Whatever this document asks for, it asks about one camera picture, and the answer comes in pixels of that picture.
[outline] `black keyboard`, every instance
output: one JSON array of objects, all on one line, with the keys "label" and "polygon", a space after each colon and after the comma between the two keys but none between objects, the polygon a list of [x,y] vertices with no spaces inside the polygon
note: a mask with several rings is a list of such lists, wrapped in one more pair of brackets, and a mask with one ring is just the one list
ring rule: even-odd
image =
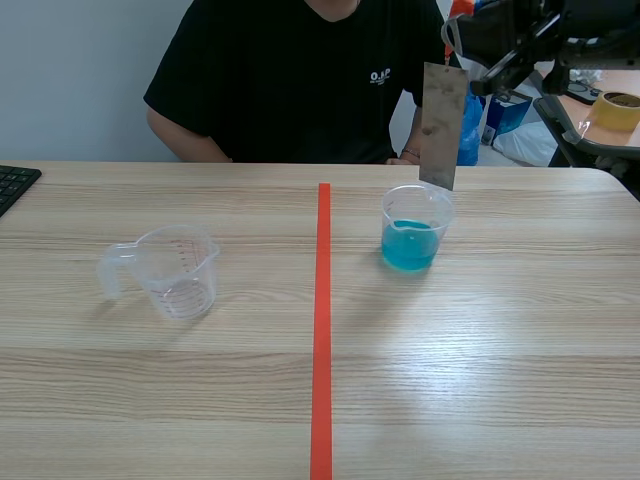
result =
[{"label": "black keyboard", "polygon": [[33,168],[0,165],[0,217],[42,176]]}]

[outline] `tape roll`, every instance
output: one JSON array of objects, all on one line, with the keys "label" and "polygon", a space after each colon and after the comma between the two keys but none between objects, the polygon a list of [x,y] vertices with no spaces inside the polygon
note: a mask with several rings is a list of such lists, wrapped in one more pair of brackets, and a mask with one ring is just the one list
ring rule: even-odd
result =
[{"label": "tape roll", "polygon": [[632,132],[640,123],[640,98],[628,93],[602,92],[589,116],[596,125],[609,130]]}]

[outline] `box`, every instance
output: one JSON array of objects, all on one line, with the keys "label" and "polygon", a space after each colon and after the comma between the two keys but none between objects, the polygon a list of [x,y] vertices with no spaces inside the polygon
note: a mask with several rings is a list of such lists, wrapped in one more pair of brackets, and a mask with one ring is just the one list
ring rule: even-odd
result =
[{"label": "box", "polygon": [[482,143],[493,145],[498,135],[515,130],[522,123],[533,99],[515,91],[496,94],[491,99]]}]

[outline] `plastic measuring cup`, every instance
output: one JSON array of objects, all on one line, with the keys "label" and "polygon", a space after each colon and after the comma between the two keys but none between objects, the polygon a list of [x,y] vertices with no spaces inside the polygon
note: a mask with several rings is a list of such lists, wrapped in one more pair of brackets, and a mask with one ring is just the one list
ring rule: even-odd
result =
[{"label": "plastic measuring cup", "polygon": [[219,253],[219,247],[199,227],[165,227],[135,243],[107,248],[98,265],[98,278],[107,298],[117,299],[122,293],[117,268],[126,267],[166,317],[192,320],[213,305],[214,259]]},{"label": "plastic measuring cup", "polygon": [[440,242],[455,217],[453,203],[443,189],[406,185],[382,199],[382,255],[400,270],[431,266]]}]

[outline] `measuring cup handle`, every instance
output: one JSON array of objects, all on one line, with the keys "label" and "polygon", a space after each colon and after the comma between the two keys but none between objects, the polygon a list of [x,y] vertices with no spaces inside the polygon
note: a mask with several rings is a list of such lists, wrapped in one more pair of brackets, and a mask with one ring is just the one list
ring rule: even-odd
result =
[{"label": "measuring cup handle", "polygon": [[135,259],[135,243],[112,245],[100,259],[96,273],[105,297],[110,300],[120,298],[122,289],[118,281],[118,267],[123,267]]}]

